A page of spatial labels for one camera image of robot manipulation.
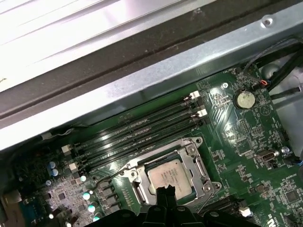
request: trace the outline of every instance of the cpu socket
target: cpu socket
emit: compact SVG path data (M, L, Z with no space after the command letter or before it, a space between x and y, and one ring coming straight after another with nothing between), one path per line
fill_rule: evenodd
M183 138L138 156L125 164L120 177L132 183L138 201L156 204L156 189L172 185L179 205L204 204L222 187L212 182L198 148L202 137Z

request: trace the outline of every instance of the red wire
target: red wire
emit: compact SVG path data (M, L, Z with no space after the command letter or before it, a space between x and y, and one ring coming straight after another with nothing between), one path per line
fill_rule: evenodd
M265 85L265 86L267 86L267 85L268 85L268 83L267 83L267 81L266 81L266 80L261 80L261 83L262 83L263 85Z

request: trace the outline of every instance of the screw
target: screw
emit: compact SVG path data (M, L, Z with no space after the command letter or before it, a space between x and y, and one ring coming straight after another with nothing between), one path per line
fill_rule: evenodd
M219 214L217 212L210 212L210 215L213 216L213 217L218 217Z
M203 187L204 191L209 192L212 188L209 185Z
M274 23L274 20L271 15L266 15L261 19L261 27L262 28L268 28L272 26Z
M185 211L185 207L177 207L178 211Z
M189 153L193 153L195 151L195 149L193 147L189 147L188 151L189 151Z
M282 152L283 154L288 154L288 153L290 152L290 149L289 149L289 147L282 147L282 148L281 148L281 152Z
M226 82L222 83L221 88L222 89L228 88L228 83Z

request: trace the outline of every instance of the motherboard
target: motherboard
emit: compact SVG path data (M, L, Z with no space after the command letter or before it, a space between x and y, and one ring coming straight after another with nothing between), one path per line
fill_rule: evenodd
M219 209L263 227L303 226L300 163L252 77L260 79L255 66L231 68L74 126L15 159L17 186L2 203L20 214L16 226L84 227L120 209L139 213L170 184L178 204L200 215Z

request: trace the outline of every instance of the metal panel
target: metal panel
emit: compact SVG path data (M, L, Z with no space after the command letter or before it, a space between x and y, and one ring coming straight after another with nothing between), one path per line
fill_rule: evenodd
M0 91L213 1L1 1Z
M270 16L270 26L257 21L3 128L0 149L90 112L90 118L96 113L109 117L244 61L275 40L303 31L302 11L303 3L297 4Z

